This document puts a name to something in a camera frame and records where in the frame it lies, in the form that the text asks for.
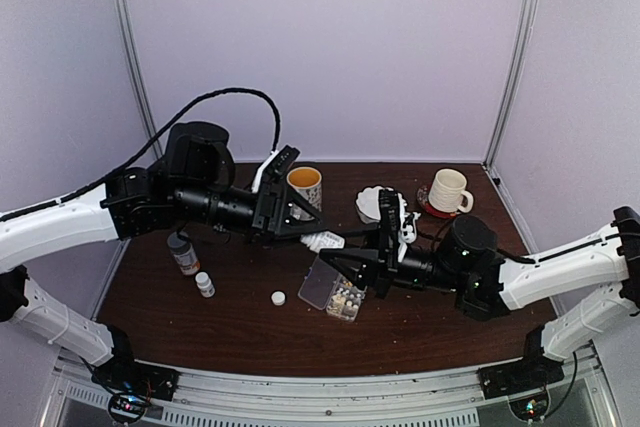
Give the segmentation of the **clear plastic pill organizer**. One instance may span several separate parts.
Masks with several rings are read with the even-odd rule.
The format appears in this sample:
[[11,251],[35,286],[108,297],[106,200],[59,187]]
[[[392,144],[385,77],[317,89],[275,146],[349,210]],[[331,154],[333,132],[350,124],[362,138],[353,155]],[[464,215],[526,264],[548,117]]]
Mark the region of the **clear plastic pill organizer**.
[[328,313],[326,308],[332,294],[338,287],[357,288],[337,270],[322,261],[319,257],[316,257],[301,284],[298,291],[298,298],[310,307],[324,311],[329,316],[346,322],[354,322],[361,310],[366,295],[356,316],[333,315]]

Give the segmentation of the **grey-capped orange label bottle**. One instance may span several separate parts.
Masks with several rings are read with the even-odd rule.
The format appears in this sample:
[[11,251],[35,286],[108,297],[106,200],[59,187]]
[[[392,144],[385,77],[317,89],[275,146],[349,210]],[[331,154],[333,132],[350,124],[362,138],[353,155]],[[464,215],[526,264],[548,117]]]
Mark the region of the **grey-capped orange label bottle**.
[[195,276],[200,270],[200,262],[193,242],[186,233],[171,233],[166,244],[184,276]]

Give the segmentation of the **small white pill bottle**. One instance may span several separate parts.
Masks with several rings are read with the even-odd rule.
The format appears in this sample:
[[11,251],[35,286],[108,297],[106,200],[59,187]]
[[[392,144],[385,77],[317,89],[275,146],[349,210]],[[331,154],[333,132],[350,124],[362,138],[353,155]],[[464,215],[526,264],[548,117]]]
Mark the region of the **small white pill bottle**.
[[204,298],[211,298],[215,295],[215,286],[209,277],[209,275],[201,271],[195,276],[196,285],[200,291],[200,294]]

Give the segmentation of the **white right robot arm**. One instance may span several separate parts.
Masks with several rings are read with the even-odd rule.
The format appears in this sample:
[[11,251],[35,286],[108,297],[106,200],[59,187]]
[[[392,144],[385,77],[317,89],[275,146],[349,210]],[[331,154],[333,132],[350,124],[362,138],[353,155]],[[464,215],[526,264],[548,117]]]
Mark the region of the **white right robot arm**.
[[393,286],[455,294],[455,305],[480,321],[506,316],[540,299],[594,286],[595,291],[560,318],[527,337],[524,358],[513,366],[519,387],[535,387],[578,347],[639,307],[639,215],[630,207],[611,223],[569,244],[528,256],[498,247],[497,235],[479,218],[463,214],[435,237],[428,251],[411,247],[416,215],[393,189],[377,193],[380,219],[367,225],[364,243],[349,248],[330,231],[313,234],[310,250],[359,289],[385,297]]

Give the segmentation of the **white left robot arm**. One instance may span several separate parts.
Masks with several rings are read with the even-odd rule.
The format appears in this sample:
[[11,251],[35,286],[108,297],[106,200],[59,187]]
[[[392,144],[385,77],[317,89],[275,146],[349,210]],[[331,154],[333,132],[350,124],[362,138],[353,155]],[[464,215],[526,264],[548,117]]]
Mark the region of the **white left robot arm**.
[[235,187],[228,132],[207,122],[170,129],[163,157],[147,168],[126,168],[82,194],[1,217],[1,318],[103,369],[123,391],[144,380],[127,335],[98,324],[56,299],[29,272],[32,264],[60,266],[79,253],[106,260],[107,245],[199,223],[249,238],[291,240],[320,232],[321,212],[285,179],[298,152],[273,151],[251,187]]

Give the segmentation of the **white pills in organizer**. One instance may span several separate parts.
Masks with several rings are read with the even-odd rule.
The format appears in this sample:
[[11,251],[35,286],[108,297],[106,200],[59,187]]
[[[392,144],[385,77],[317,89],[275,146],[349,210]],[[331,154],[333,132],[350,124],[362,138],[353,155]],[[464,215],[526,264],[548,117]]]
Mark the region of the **white pills in organizer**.
[[355,287],[338,287],[332,294],[327,312],[333,315],[356,316],[366,292]]

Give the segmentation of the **yellow-lined patterned mug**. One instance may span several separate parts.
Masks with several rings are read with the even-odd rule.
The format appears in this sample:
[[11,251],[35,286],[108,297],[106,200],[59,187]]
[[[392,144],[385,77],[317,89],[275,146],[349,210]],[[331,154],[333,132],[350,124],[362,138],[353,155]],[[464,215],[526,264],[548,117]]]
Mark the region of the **yellow-lined patterned mug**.
[[322,210],[322,174],[314,167],[302,166],[292,169],[287,183],[316,210]]

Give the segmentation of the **white scalloped dish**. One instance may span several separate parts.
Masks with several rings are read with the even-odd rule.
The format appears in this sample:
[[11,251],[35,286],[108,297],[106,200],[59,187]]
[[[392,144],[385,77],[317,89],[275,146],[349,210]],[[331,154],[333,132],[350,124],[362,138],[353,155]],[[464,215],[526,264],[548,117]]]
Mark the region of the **white scalloped dish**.
[[382,186],[366,187],[357,194],[355,207],[359,219],[364,224],[377,223],[381,220],[379,194],[382,190]]

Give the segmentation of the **red saucer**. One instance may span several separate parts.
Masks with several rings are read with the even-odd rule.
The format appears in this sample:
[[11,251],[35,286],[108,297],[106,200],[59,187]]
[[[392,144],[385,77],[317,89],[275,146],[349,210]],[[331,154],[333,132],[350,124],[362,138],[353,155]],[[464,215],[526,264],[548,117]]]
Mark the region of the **red saucer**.
[[440,218],[440,219],[451,219],[455,218],[458,215],[462,214],[462,211],[456,210],[454,212],[443,212],[435,209],[430,203],[428,199],[430,186],[428,184],[420,186],[416,191],[416,201],[419,207],[426,212],[427,214]]

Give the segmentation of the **white ribbed cup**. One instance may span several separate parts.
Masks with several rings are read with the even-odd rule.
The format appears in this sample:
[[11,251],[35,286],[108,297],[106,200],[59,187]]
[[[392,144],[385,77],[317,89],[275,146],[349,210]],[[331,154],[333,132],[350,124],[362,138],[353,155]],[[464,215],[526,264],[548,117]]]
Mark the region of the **white ribbed cup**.
[[437,210],[469,213],[474,207],[474,196],[467,190],[467,178],[459,171],[444,168],[436,172],[428,199]]

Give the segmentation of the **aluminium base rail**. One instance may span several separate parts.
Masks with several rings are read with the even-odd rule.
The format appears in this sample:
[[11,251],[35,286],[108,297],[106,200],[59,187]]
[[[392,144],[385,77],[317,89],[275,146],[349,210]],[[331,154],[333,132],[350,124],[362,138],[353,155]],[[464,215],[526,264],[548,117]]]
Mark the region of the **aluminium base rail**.
[[171,400],[142,426],[525,426],[523,408],[547,396],[544,426],[618,426],[620,415],[593,346],[544,389],[489,399],[477,367],[360,377],[268,377],[181,368]]

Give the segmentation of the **aluminium frame post left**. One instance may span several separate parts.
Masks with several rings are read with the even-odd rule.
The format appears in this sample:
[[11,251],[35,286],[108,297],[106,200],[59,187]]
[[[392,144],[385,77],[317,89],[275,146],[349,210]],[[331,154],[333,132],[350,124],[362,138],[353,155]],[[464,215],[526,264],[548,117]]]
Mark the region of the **aluminium frame post left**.
[[157,133],[156,122],[152,114],[145,86],[141,63],[136,48],[135,36],[127,0],[113,0],[121,42],[124,50],[125,65],[134,95],[136,110],[140,116],[143,132],[147,140]]

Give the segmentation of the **aluminium frame post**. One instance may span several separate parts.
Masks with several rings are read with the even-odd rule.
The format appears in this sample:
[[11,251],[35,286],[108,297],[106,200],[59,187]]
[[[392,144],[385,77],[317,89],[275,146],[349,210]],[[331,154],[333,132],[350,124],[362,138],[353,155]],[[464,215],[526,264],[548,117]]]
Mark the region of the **aluminium frame post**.
[[125,65],[134,95],[136,110],[140,116],[143,132],[147,140],[157,133],[156,122],[152,114],[145,86],[141,63],[136,48],[135,36],[127,0],[113,0],[121,42],[124,50]]
[[495,176],[496,161],[506,134],[509,117],[515,103],[519,82],[523,73],[526,53],[531,40],[539,0],[521,0],[516,36],[507,70],[507,77],[500,100],[498,116],[486,152],[483,166]]

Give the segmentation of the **aluminium frame post right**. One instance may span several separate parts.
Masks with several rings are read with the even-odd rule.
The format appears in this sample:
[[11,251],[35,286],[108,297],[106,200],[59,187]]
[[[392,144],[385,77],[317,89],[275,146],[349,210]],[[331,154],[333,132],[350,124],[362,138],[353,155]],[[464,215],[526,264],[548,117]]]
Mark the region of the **aluminium frame post right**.
[[506,134],[509,117],[515,103],[519,82],[523,73],[526,53],[531,40],[539,0],[521,0],[516,36],[507,70],[507,77],[500,100],[498,116],[486,152],[483,166],[495,176],[496,161]]

